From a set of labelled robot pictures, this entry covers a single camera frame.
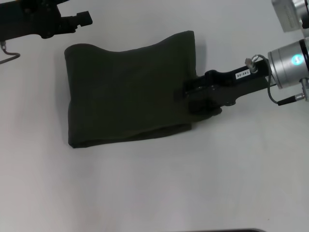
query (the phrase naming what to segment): metal wire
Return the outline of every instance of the metal wire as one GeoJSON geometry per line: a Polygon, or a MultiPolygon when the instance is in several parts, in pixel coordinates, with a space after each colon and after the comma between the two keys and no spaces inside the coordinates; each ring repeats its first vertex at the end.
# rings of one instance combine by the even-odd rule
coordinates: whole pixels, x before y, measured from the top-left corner
{"type": "Polygon", "coordinates": [[[13,57],[11,57],[11,58],[7,58],[7,59],[4,59],[4,60],[1,60],[1,61],[0,61],[0,64],[4,64],[4,63],[6,63],[6,62],[12,61],[12,60],[17,59],[17,58],[20,57],[20,54],[19,54],[19,53],[7,52],[7,51],[6,51],[6,44],[5,44],[5,42],[0,42],[0,45],[1,45],[1,50],[2,50],[5,54],[7,54],[7,55],[9,55],[9,56],[13,56],[13,57]]]}
{"type": "Polygon", "coordinates": [[[273,99],[273,97],[271,95],[271,92],[270,92],[272,71],[271,71],[271,67],[270,67],[269,61],[268,61],[268,59],[266,59],[266,57],[264,57],[262,55],[255,55],[254,57],[262,58],[265,61],[265,63],[267,64],[267,67],[268,67],[268,86],[267,86],[268,96],[272,100],[273,103],[278,105],[278,102],[275,99],[273,99]]]}

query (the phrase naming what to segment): cloth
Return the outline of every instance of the cloth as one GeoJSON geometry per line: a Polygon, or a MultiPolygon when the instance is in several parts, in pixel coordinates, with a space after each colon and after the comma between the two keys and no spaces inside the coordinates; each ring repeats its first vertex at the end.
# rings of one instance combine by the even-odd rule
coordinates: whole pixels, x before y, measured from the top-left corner
{"type": "Polygon", "coordinates": [[[192,115],[187,100],[174,99],[175,90],[197,77],[192,31],[125,52],[77,44],[65,58],[73,148],[174,135],[221,112],[192,115]]]}

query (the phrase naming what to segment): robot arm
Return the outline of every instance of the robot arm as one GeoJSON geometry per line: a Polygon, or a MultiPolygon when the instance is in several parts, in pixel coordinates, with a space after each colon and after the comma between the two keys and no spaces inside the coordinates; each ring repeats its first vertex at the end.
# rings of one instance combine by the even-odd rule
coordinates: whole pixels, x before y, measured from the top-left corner
{"type": "Polygon", "coordinates": [[[76,16],[61,17],[58,4],[68,0],[18,0],[0,4],[0,45],[7,55],[18,58],[17,54],[6,51],[5,41],[30,34],[48,39],[57,34],[74,33],[78,25],[92,24],[89,12],[76,16]]]}
{"type": "Polygon", "coordinates": [[[268,59],[258,55],[246,59],[246,66],[220,73],[208,71],[204,76],[186,82],[182,97],[189,100],[192,114],[203,114],[221,106],[231,106],[236,99],[268,88],[270,99],[285,105],[302,99],[309,102],[309,8],[307,0],[272,0],[285,32],[301,29],[304,39],[268,53],[268,59]],[[270,88],[279,89],[302,85],[302,92],[282,101],[275,101],[270,88]]]}

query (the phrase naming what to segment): black mounting clamp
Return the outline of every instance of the black mounting clamp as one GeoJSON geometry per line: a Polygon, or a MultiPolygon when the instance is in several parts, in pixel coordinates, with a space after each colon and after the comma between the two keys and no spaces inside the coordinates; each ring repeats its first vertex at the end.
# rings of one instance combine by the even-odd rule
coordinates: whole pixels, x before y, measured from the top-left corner
{"type": "Polygon", "coordinates": [[[20,57],[19,53],[6,51],[6,40],[37,34],[48,39],[57,34],[74,33],[77,26],[91,25],[89,12],[61,17],[58,4],[68,0],[17,0],[0,4],[0,43],[7,55],[14,56],[0,61],[6,63],[20,57]]]}
{"type": "Polygon", "coordinates": [[[226,73],[211,70],[202,77],[185,82],[182,97],[188,99],[189,112],[198,115],[231,106],[241,96],[266,89],[269,84],[267,64],[261,60],[255,66],[255,73],[247,66],[226,73]]]}

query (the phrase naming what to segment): white table surface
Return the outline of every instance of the white table surface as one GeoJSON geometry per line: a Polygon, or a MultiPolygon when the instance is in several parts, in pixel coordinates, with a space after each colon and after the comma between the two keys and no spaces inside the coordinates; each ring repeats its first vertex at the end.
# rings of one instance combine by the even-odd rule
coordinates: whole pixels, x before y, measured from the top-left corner
{"type": "MultiPolygon", "coordinates": [[[[60,6],[64,16],[87,10],[94,24],[75,34],[7,43],[22,57],[0,66],[0,231],[308,231],[305,102],[278,107],[262,90],[190,132],[88,149],[67,144],[68,46],[124,51],[193,30],[198,74],[226,72],[302,38],[282,32],[270,0],[72,0],[60,6]]],[[[272,92],[283,99],[300,86],[272,92]]]]}

